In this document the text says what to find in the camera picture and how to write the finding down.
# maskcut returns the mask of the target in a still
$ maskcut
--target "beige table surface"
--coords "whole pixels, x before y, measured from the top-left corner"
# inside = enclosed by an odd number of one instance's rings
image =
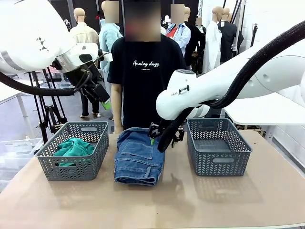
[[[93,181],[48,182],[32,159],[0,194],[1,229],[163,229],[305,225],[305,179],[258,133],[243,177],[197,177],[186,139],[157,187],[113,181],[116,135]]]

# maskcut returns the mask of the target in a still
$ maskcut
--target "denim fabric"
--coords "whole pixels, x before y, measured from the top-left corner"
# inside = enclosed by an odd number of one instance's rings
[[[118,138],[114,180],[123,184],[155,186],[160,178],[165,153],[158,149],[159,139],[151,145],[148,129],[129,128]]]

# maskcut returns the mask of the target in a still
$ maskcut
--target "belt loop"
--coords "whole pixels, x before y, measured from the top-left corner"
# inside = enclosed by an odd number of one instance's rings
[[[151,172],[151,168],[152,167],[150,167],[150,166],[147,168],[147,171],[146,171],[146,174],[145,174],[144,178],[148,178],[148,175]]]

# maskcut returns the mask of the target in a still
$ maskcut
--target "teal garment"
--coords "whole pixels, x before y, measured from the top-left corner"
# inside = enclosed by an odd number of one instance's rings
[[[57,146],[54,156],[88,156],[94,151],[94,146],[80,138],[69,138]],[[60,163],[59,166],[71,166],[73,163]]]

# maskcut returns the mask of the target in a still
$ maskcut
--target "tripod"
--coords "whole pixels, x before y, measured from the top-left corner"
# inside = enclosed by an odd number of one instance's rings
[[[52,82],[53,87],[56,88],[49,67],[47,69],[48,69],[48,73],[50,76],[50,81]],[[43,69],[42,72],[46,79],[48,88],[51,88],[46,70]],[[34,84],[33,84],[34,82],[37,87],[40,87],[40,85],[38,83],[38,77],[37,77],[36,72],[29,73],[29,78],[30,78],[30,83],[31,83],[32,87],[34,86]],[[47,141],[48,141],[47,128],[49,126],[50,126],[51,133],[54,134],[62,127],[63,124],[65,124],[67,122],[67,118],[63,111],[63,107],[62,107],[61,100],[59,99],[59,97],[57,96],[57,100],[58,100],[58,103],[61,108],[61,112],[62,112],[63,116],[61,116],[61,114],[58,110],[58,106],[57,106],[54,96],[51,96],[51,99],[52,99],[53,104],[46,105],[43,96],[34,95],[34,100],[35,100],[35,104],[36,104],[36,108],[37,108],[37,114],[38,114],[38,118],[39,118],[39,125],[37,127],[39,127],[41,129],[42,138],[43,138],[44,143],[47,143]]]

